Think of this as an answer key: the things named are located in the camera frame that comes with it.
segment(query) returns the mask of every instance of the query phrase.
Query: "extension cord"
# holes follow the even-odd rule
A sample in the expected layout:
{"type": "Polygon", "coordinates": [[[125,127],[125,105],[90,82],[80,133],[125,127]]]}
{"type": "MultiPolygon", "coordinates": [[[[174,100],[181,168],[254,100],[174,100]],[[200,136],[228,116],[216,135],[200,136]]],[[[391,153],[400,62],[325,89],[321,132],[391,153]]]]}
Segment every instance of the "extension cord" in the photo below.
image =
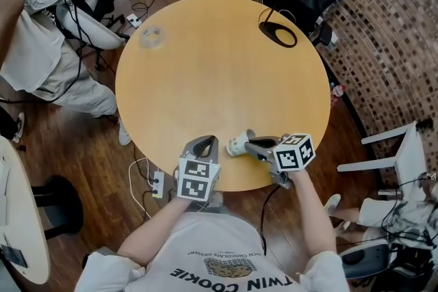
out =
{"type": "Polygon", "coordinates": [[[130,14],[126,17],[126,19],[129,21],[129,23],[131,23],[132,27],[134,28],[138,28],[142,24],[142,21],[139,20],[135,14],[130,14]]]}
{"type": "Polygon", "coordinates": [[[163,198],[164,172],[155,171],[153,174],[152,197],[163,198]]]}

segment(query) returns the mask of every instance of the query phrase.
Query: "white cup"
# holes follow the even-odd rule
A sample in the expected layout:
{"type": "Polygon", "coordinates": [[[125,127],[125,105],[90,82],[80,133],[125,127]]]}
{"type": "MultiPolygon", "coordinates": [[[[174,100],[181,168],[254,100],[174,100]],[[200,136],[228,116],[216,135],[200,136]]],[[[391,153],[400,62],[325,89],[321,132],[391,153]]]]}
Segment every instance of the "white cup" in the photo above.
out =
{"type": "Polygon", "coordinates": [[[247,129],[239,136],[234,137],[227,144],[227,151],[231,156],[243,155],[246,153],[245,143],[255,137],[255,133],[252,129],[247,129]]]}

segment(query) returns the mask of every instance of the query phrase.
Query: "white sneaker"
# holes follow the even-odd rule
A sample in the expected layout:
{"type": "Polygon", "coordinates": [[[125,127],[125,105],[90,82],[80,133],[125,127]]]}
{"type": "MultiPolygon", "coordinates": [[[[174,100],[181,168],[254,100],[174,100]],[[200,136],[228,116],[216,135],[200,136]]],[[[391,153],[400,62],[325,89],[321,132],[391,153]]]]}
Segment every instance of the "white sneaker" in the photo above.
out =
{"type": "Polygon", "coordinates": [[[18,127],[18,131],[15,133],[12,138],[13,142],[19,143],[21,137],[23,136],[23,131],[25,130],[25,114],[24,112],[20,112],[18,118],[16,119],[16,125],[18,127]]]}
{"type": "Polygon", "coordinates": [[[327,203],[324,205],[324,209],[326,210],[326,213],[328,215],[331,215],[331,213],[336,209],[337,205],[341,202],[341,195],[334,194],[331,196],[327,203]]]}
{"type": "Polygon", "coordinates": [[[221,191],[215,191],[213,195],[210,196],[207,208],[218,208],[224,204],[224,195],[221,191]]]}
{"type": "Polygon", "coordinates": [[[348,227],[350,226],[351,222],[346,222],[345,220],[343,220],[341,222],[341,224],[339,224],[338,226],[336,226],[336,228],[334,228],[333,230],[335,231],[335,236],[339,237],[341,236],[341,234],[348,229],[348,227]]]}
{"type": "Polygon", "coordinates": [[[126,146],[131,142],[131,137],[129,136],[128,132],[125,129],[125,126],[122,123],[121,119],[118,119],[118,142],[120,142],[120,145],[126,146]]]}

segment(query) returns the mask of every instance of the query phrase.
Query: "wooden floor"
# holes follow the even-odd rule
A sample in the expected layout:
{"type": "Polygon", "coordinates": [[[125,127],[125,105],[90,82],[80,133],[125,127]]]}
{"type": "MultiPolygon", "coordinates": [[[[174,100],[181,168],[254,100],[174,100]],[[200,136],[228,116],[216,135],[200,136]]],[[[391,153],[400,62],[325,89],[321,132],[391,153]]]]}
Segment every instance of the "wooden floor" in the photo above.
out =
{"type": "MultiPolygon", "coordinates": [[[[151,0],[117,0],[116,13],[132,13],[131,5],[151,0]]],[[[156,0],[150,14],[178,0],[156,0]]],[[[132,28],[125,28],[132,33],[132,28]]],[[[120,50],[105,53],[116,70],[120,50]]],[[[86,63],[93,66],[94,55],[89,52],[86,63]]],[[[98,73],[100,82],[114,88],[114,76],[105,69],[98,73]]],[[[10,99],[24,95],[13,92],[1,83],[2,95],[10,99]]],[[[7,107],[13,116],[20,110],[26,113],[26,129],[21,152],[32,185],[41,185],[52,174],[61,174],[76,187],[83,202],[85,222],[78,235],[62,235],[48,242],[51,257],[51,277],[43,286],[20,279],[24,291],[72,291],[81,273],[85,254],[107,246],[117,250],[123,239],[143,220],[143,213],[129,194],[128,166],[133,162],[133,144],[118,143],[118,127],[105,118],[68,111],[56,105],[14,105],[7,107]]],[[[340,163],[367,159],[355,124],[345,105],[340,102],[331,112],[330,122],[317,157],[309,166],[313,183],[321,200],[332,194],[342,195],[342,206],[358,206],[374,188],[372,174],[336,171],[340,163]]],[[[135,195],[139,198],[147,184],[132,169],[135,195]]],[[[264,199],[272,187],[227,193],[225,204],[230,210],[259,226],[264,199]]],[[[160,203],[146,198],[146,207],[154,214],[160,203]]],[[[294,276],[302,271],[307,253],[302,243],[300,216],[295,189],[278,191],[268,204],[265,233],[268,256],[285,273],[294,276]]]]}

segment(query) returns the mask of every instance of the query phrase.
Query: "table top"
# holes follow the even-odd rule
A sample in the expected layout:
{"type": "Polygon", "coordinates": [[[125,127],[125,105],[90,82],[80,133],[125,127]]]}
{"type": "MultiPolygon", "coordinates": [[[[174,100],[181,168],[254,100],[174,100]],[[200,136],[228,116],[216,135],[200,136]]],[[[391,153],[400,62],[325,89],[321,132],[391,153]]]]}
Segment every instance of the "table top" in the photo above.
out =
{"type": "Polygon", "coordinates": [[[229,156],[232,137],[253,129],[257,136],[310,133],[315,147],[321,142],[330,114],[323,63],[277,12],[270,21],[292,29],[298,44],[284,48],[262,34],[266,9],[249,0],[182,0],[148,18],[128,41],[116,75],[120,116],[138,148],[165,172],[172,174],[189,141],[215,135],[222,166],[216,189],[256,189],[271,183],[268,165],[229,156]],[[164,33],[154,49],[142,43],[151,26],[164,33]]]}
{"type": "Polygon", "coordinates": [[[7,223],[0,226],[0,244],[8,243],[23,253],[27,268],[14,263],[15,269],[26,279],[44,284],[50,275],[49,251],[26,170],[15,148],[0,136],[0,155],[10,167],[6,185],[7,223]]]}

